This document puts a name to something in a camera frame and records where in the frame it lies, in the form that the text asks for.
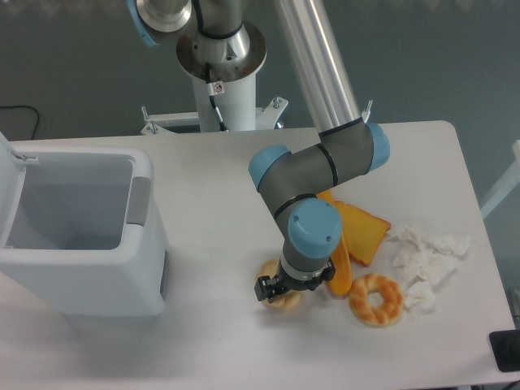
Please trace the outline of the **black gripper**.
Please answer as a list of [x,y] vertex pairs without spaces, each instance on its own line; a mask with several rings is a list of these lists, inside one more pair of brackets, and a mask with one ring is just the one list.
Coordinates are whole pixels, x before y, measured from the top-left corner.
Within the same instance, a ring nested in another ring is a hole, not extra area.
[[273,303],[290,290],[314,291],[322,282],[330,282],[336,273],[336,268],[329,259],[325,266],[317,271],[297,271],[288,264],[279,261],[277,274],[273,277],[261,275],[254,285],[258,301]]

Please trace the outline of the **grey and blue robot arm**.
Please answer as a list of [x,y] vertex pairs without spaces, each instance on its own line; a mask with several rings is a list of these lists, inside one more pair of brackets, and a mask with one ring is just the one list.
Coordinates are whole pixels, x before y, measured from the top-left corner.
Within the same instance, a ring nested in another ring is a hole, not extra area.
[[323,3],[273,4],[313,120],[309,128],[287,130],[275,126],[284,102],[256,106],[267,44],[245,19],[242,1],[130,1],[127,7],[147,45],[175,43],[202,132],[266,136],[248,171],[284,245],[275,274],[258,277],[257,299],[271,302],[332,280],[342,221],[319,194],[384,165],[390,145],[370,112],[358,108]]

